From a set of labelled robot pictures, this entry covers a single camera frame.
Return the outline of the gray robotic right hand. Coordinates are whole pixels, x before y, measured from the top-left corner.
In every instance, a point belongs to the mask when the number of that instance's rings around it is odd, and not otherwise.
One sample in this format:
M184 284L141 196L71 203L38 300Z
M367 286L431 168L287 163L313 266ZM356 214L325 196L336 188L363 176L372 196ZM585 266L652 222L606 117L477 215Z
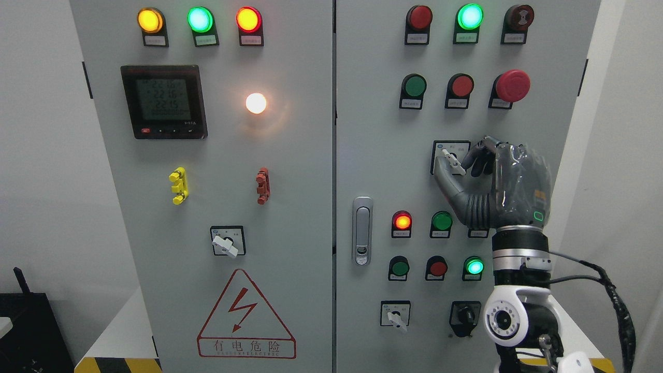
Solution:
M434 179L457 219L469 229L533 226L547 223L552 181L545 159L525 145L514 146L486 135L458 165L471 176L491 175L486 194L472 194L454 179L453 161L434 161Z

